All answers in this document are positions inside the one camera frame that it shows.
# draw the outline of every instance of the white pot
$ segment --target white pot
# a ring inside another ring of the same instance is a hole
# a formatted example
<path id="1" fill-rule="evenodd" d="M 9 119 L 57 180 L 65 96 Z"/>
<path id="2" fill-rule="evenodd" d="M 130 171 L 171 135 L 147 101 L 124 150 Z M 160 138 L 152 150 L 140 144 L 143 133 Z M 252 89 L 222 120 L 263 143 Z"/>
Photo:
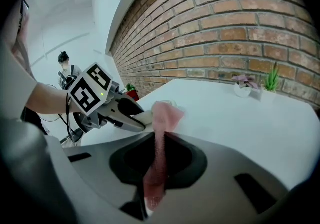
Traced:
<path id="1" fill-rule="evenodd" d="M 239 84 L 235 83 L 234 84 L 234 92 L 237 96 L 240 98 L 247 98 L 249 97 L 250 93 L 252 91 L 251 87 L 243 87 L 240 88 Z"/>
<path id="2" fill-rule="evenodd" d="M 277 96 L 276 91 L 267 91 L 263 86 L 261 86 L 261 91 L 260 91 L 261 103 L 270 105 L 274 102 L 276 96 Z"/>

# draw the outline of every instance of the person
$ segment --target person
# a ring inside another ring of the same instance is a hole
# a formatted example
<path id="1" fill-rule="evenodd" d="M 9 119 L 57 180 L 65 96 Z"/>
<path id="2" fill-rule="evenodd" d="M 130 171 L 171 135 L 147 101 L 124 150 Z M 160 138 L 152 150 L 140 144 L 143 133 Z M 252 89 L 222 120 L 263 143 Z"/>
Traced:
<path id="1" fill-rule="evenodd" d="M 63 90 L 67 90 L 82 71 L 77 65 L 69 65 L 69 56 L 65 51 L 61 52 L 58 61 L 63 69 L 62 72 L 58 72 L 58 83 Z"/>
<path id="2" fill-rule="evenodd" d="M 14 55 L 29 76 L 34 80 L 35 77 L 31 70 L 29 62 L 28 49 L 26 46 L 28 22 L 29 22 L 29 6 L 26 0 L 18 0 L 13 6 L 11 13 L 3 24 L 1 39 L 8 49 Z M 40 117 L 36 114 L 64 114 L 66 113 L 66 102 L 68 92 L 52 88 L 51 86 L 37 82 L 35 89 L 29 97 L 21 119 L 32 123 L 40 128 L 46 134 Z M 70 113 L 81 112 L 77 105 L 72 101 L 70 104 Z"/>

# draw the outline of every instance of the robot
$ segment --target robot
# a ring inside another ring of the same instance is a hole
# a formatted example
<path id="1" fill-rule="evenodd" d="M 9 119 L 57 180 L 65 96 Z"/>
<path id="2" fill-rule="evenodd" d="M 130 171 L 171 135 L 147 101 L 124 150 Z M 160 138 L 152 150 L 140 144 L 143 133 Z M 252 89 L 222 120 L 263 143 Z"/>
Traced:
<path id="1" fill-rule="evenodd" d="M 9 59 L 5 69 L 14 67 Z M 16 77 L 19 67 L 14 69 Z M 10 79 L 2 79 L 2 88 Z M 33 86 L 32 81 L 26 84 Z M 137 133 L 146 128 L 135 119 L 144 112 L 142 107 L 119 92 L 119 85 L 97 63 L 78 77 L 69 93 L 86 115 L 78 120 L 86 133 L 103 129 L 107 122 Z M 3 96 L 1 100 L 11 103 Z M 19 104 L 21 111 L 28 97 L 24 100 Z M 11 116 L 18 116 L 18 108 L 12 108 Z M 153 132 L 63 149 L 57 139 L 44 136 L 37 127 L 5 117 L 3 104 L 1 111 L 0 155 L 10 185 L 21 192 L 20 200 L 32 202 L 46 218 L 60 223 L 259 223 L 288 194 L 271 173 L 241 153 L 166 133 L 165 194 L 151 214 L 144 200 L 143 178 L 155 159 Z"/>

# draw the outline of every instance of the white table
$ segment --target white table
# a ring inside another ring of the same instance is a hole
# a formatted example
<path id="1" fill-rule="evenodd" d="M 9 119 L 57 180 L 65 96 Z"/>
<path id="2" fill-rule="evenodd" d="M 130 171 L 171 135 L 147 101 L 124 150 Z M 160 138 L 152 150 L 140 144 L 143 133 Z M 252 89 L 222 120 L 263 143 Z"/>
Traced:
<path id="1" fill-rule="evenodd" d="M 310 105 L 277 95 L 269 105 L 239 98 L 229 84 L 173 80 L 139 100 L 175 101 L 184 117 L 175 133 L 233 148 L 275 175 L 289 190 L 312 173 L 320 155 L 320 122 Z M 149 125 L 144 132 L 152 131 Z M 81 146 L 135 135 L 107 124 L 86 134 Z"/>

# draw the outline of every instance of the pink cloth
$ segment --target pink cloth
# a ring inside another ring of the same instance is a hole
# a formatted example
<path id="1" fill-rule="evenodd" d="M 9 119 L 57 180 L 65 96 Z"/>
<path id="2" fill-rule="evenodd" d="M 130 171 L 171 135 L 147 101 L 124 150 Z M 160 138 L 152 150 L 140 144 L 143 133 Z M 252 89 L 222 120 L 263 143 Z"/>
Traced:
<path id="1" fill-rule="evenodd" d="M 155 132 L 154 162 L 143 178 L 147 207 L 154 211 L 165 195 L 168 177 L 165 153 L 165 132 L 173 132 L 184 113 L 165 102 L 157 101 L 152 107 L 152 127 Z"/>

